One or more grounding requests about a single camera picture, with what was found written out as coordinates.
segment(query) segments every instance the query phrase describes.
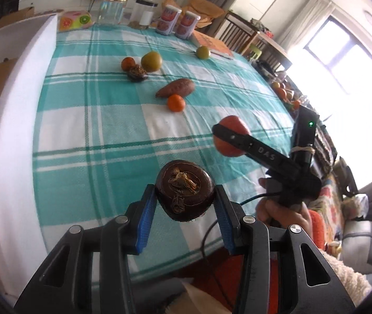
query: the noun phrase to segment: red apple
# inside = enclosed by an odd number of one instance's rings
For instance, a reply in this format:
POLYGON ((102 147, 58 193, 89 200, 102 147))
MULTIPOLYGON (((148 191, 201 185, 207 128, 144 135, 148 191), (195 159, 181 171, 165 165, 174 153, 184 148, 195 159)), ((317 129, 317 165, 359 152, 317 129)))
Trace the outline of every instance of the red apple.
MULTIPOLYGON (((221 125, 233 130, 239 134, 250 134, 250 130, 248 129, 245 122, 243 122, 240 118, 236 115, 229 115, 222 119, 219 122, 221 125)), ((226 141, 219 139, 218 137, 214 137, 214 144, 215 148, 223 155, 227 157, 239 157, 245 154, 244 151, 233 147, 231 144, 228 144, 226 141)))

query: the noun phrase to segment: fruit patterned bag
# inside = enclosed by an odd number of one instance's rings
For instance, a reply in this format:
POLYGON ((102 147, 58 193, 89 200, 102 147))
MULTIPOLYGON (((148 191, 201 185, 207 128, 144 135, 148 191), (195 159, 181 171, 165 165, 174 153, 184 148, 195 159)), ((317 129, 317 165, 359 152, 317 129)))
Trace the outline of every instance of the fruit patterned bag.
POLYGON ((69 30, 85 29, 93 24, 91 15, 86 10, 65 12, 59 21, 59 31, 67 32, 69 30))

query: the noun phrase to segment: window frame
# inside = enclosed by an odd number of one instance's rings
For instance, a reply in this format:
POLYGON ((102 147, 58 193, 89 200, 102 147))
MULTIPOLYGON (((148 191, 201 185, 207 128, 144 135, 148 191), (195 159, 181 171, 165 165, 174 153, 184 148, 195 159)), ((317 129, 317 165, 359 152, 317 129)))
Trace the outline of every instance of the window frame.
POLYGON ((313 37, 308 41, 308 43, 304 46, 304 50, 306 50, 310 55, 312 55, 313 58, 315 58, 334 78, 338 86, 343 90, 343 92, 346 95, 350 95, 350 93, 343 87, 343 85, 338 81, 338 79, 335 77, 335 75, 332 72, 332 69, 344 58, 344 56, 352 49, 354 46, 358 45, 360 48, 364 50, 364 52, 369 56, 372 60, 372 55, 368 51, 368 49, 363 45, 363 43, 360 42, 360 40, 349 30, 344 26, 340 21, 338 21, 333 16, 329 16, 327 20, 321 25, 319 30, 315 32, 313 37), (326 24, 329 22, 335 23, 337 26, 339 26, 344 32, 347 33, 349 36, 349 41, 346 45, 343 46, 343 48, 330 60, 328 64, 324 64, 318 56, 315 55, 315 53, 309 48, 309 45, 315 39, 315 37, 318 35, 318 33, 324 28, 326 24))

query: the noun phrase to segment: red and white can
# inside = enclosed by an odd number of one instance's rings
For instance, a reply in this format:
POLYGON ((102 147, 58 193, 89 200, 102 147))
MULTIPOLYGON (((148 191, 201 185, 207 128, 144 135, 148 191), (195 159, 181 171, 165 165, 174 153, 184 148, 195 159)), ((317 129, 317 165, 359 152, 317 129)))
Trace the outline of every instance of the red and white can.
POLYGON ((187 11, 177 26, 176 36, 180 39, 188 39, 200 19, 200 15, 187 11))
POLYGON ((182 10, 177 7, 170 4, 166 5, 160 19, 158 20, 155 31, 162 35, 169 35, 176 25, 181 12, 182 10))

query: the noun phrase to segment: silver screw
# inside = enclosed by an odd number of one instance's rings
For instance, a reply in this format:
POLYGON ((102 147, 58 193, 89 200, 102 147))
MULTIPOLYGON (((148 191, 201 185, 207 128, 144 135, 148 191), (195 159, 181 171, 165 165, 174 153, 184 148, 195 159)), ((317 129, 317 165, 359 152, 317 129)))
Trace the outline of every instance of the silver screw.
POLYGON ((71 228, 69 228, 69 232, 71 234, 78 234, 80 231, 81 231, 80 226, 72 226, 71 228))
POLYGON ((119 223, 119 224, 124 224, 128 221, 128 217, 126 217, 125 215, 120 215, 118 217, 116 217, 116 223, 119 223))
POLYGON ((292 224, 289 228, 295 234, 299 234, 302 231, 302 228, 298 224, 292 224))
POLYGON ((254 222, 256 222, 256 219, 253 217, 253 216, 250 216, 250 215, 246 215, 242 218, 242 220, 245 222, 245 223, 248 223, 248 224, 252 224, 254 222))

